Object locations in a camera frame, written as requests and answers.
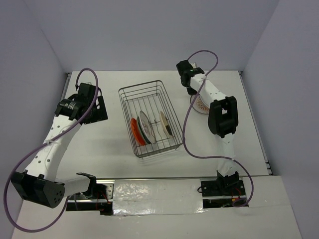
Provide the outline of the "plate with orange sunburst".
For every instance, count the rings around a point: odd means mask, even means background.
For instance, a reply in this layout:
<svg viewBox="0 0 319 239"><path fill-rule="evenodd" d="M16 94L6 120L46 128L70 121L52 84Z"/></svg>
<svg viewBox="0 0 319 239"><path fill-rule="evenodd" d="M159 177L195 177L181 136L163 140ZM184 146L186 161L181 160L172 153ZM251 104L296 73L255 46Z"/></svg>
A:
<svg viewBox="0 0 319 239"><path fill-rule="evenodd" d="M201 95L196 98L195 103L192 105L192 109L201 115L209 114L209 107L203 102Z"/></svg>

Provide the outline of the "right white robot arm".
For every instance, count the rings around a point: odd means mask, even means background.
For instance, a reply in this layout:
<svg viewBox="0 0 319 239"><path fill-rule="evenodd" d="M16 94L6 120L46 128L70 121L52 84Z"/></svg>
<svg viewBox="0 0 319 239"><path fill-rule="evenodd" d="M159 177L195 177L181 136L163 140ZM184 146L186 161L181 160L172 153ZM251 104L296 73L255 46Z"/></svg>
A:
<svg viewBox="0 0 319 239"><path fill-rule="evenodd" d="M201 68L193 67L188 60L180 61L176 68L188 94L201 97L209 107L207 124L216 138L219 158L216 185L220 194L227 195L239 182L239 174L232 161L235 157L234 135L239 123L237 100L222 93L207 79Z"/></svg>

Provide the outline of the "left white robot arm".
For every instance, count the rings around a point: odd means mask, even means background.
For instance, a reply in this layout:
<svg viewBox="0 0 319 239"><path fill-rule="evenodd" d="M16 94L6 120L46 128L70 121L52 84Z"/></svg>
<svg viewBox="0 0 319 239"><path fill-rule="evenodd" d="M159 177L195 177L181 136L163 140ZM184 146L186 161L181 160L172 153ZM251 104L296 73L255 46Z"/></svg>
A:
<svg viewBox="0 0 319 239"><path fill-rule="evenodd" d="M96 177L88 173L77 173L65 181L56 178L64 153L80 127L108 118L104 99L96 97L96 92L95 86L81 83L77 93L58 103L44 148L22 173L14 172L10 179L22 199L55 208L64 197L81 193L90 199L101 189Z"/></svg>

